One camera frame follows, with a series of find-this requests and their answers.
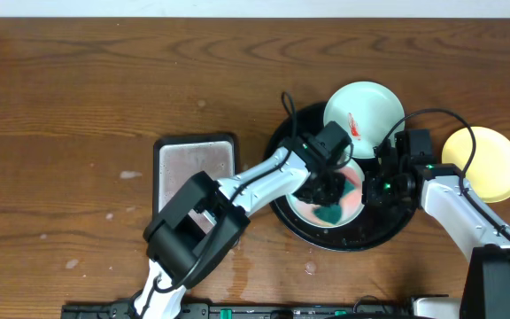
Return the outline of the yellow plate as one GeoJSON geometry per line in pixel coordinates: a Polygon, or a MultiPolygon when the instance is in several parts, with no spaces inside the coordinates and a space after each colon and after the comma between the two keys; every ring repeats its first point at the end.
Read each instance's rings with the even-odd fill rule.
{"type": "MultiPolygon", "coordinates": [[[[490,128],[472,127],[476,152],[467,179],[486,203],[510,198],[510,140],[490,128]]],[[[442,162],[463,169],[471,154],[472,140],[466,128],[454,132],[444,143],[442,162]]]]}

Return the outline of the black rectangular soapy water tray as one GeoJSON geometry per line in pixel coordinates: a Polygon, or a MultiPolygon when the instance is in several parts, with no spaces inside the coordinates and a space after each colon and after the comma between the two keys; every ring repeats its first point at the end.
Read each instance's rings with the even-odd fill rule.
{"type": "MultiPolygon", "coordinates": [[[[236,137],[230,133],[165,136],[153,146],[152,214],[170,201],[194,174],[206,172],[214,181],[236,174],[236,137]]],[[[208,210],[212,199],[200,200],[177,228],[186,245],[196,246],[216,219],[208,210]]]]}

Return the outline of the green scrubbing sponge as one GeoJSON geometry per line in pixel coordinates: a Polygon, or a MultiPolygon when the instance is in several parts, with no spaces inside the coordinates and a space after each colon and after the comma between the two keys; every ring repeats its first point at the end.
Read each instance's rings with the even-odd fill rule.
{"type": "MultiPolygon", "coordinates": [[[[344,183],[344,192],[343,195],[352,192],[355,189],[355,186],[350,182],[346,181],[344,183]]],[[[313,214],[321,221],[328,224],[338,224],[342,220],[342,207],[339,205],[332,206],[319,206],[313,210],[313,214]]]]}

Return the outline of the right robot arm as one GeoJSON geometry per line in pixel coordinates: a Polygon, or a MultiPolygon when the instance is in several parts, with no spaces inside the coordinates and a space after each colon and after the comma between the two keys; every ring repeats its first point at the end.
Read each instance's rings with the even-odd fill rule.
{"type": "Polygon", "coordinates": [[[426,129],[387,136],[374,152],[380,169],[365,177],[364,203],[423,210],[469,263],[461,298],[415,298],[412,316],[510,318],[510,226],[475,194],[457,166],[436,162],[426,129]]]}

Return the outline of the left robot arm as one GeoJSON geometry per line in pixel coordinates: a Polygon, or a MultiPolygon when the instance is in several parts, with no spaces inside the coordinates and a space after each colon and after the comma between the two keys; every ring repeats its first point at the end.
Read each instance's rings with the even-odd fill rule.
{"type": "Polygon", "coordinates": [[[315,136],[291,133],[274,154],[229,178],[194,174],[154,215],[143,232],[150,273],[132,305],[135,318],[174,318],[184,293],[205,279],[244,233],[250,217],[293,195],[331,206],[344,193],[340,168],[352,140],[331,121],[315,136]]]}

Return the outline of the round black serving tray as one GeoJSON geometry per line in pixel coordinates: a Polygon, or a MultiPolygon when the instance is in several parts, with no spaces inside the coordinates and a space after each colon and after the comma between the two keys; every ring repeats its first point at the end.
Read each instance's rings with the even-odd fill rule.
{"type": "MultiPolygon", "coordinates": [[[[297,111],[297,132],[317,135],[323,128],[322,117],[326,102],[318,102],[297,111]]],[[[291,120],[287,118],[272,134],[264,158],[270,157],[282,140],[290,136],[291,120]]],[[[374,159],[357,159],[365,172],[377,173],[379,164],[374,159]]],[[[286,197],[270,204],[278,219],[296,236],[320,248],[338,252],[357,252],[374,248],[396,236],[413,218],[411,206],[375,207],[364,209],[351,222],[334,228],[321,228],[305,222],[295,214],[286,197]]]]}

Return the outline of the pale green plate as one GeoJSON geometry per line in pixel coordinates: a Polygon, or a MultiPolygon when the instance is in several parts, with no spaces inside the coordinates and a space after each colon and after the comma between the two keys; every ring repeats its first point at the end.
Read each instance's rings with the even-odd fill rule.
{"type": "Polygon", "coordinates": [[[404,108],[391,90],[375,82],[353,82],[329,99],[323,124],[334,121],[348,133],[354,159],[372,159],[374,148],[404,117],[404,108]]]}
{"type": "Polygon", "coordinates": [[[307,204],[297,199],[294,195],[288,195],[286,199],[294,214],[302,221],[318,228],[340,227],[356,219],[364,208],[362,203],[362,183],[365,180],[364,172],[357,161],[352,159],[346,167],[339,170],[339,173],[344,174],[347,181],[350,181],[355,186],[355,189],[345,196],[343,195],[337,203],[337,205],[342,207],[343,212],[342,220],[338,224],[333,225],[321,222],[313,214],[313,210],[318,208],[318,205],[307,204]]]}

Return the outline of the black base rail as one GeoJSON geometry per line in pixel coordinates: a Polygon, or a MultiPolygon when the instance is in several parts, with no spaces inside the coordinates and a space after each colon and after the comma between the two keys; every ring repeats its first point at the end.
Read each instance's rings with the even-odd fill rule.
{"type": "MultiPolygon", "coordinates": [[[[64,305],[61,319],[139,318],[125,301],[103,305],[64,305]]],[[[322,318],[413,318],[410,310],[373,304],[353,307],[214,306],[182,304],[176,319],[322,319],[322,318]]]]}

